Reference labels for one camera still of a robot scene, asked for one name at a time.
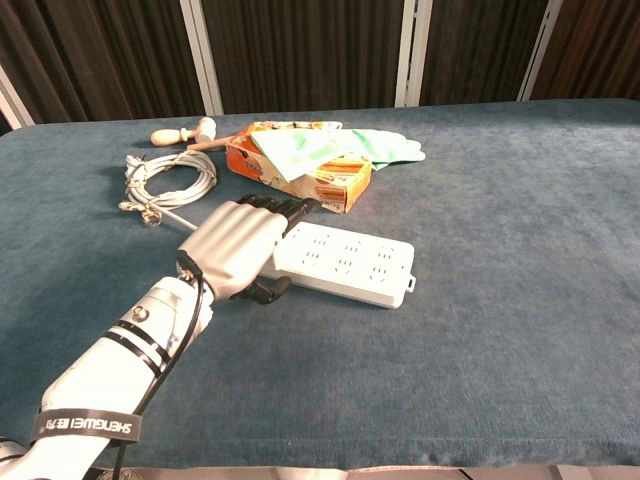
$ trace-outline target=white cable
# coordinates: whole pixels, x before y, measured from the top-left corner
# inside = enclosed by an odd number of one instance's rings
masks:
[[[216,167],[206,153],[186,150],[179,154],[165,155],[146,161],[127,155],[126,160],[126,194],[129,201],[120,202],[118,207],[121,210],[140,212],[143,222],[150,226],[160,225],[162,216],[167,215],[191,230],[197,228],[170,210],[195,202],[216,186]],[[156,196],[147,192],[145,185],[151,177],[160,172],[166,172],[176,165],[193,167],[200,172],[193,185],[185,190],[165,192]]]

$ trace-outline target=electrical outlet socket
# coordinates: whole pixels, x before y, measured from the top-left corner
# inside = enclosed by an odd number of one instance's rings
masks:
[[[397,308],[415,287],[413,256],[409,243],[300,222],[260,274],[288,276],[296,285]]]

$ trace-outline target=brown curtain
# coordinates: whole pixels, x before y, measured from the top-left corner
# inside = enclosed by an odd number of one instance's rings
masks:
[[[547,0],[434,0],[421,105],[516,100]]]
[[[403,0],[202,0],[227,113],[393,106]]]
[[[640,0],[564,0],[531,98],[640,99]]]
[[[5,0],[0,62],[36,123],[200,115],[178,0]]]

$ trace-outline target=orange box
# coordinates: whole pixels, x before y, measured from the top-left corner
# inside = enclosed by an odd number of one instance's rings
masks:
[[[345,155],[287,182],[249,135],[256,130],[300,128],[298,125],[305,125],[302,128],[323,128],[323,122],[253,123],[227,143],[229,170],[296,197],[315,198],[334,212],[348,212],[369,185],[371,162],[360,156]]]

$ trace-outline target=blue felt surface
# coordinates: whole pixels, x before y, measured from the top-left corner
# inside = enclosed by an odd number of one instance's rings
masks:
[[[640,464],[640,103],[231,115],[219,135],[256,119],[422,142],[427,160],[375,173],[349,214],[309,218],[413,243],[415,292],[396,311],[302,288],[217,306],[127,464]],[[176,151],[149,133],[195,120],[0,138],[0,434],[26,442],[44,389],[174,272],[185,232],[117,204],[125,154]],[[213,159],[219,187],[181,215],[283,195]]]

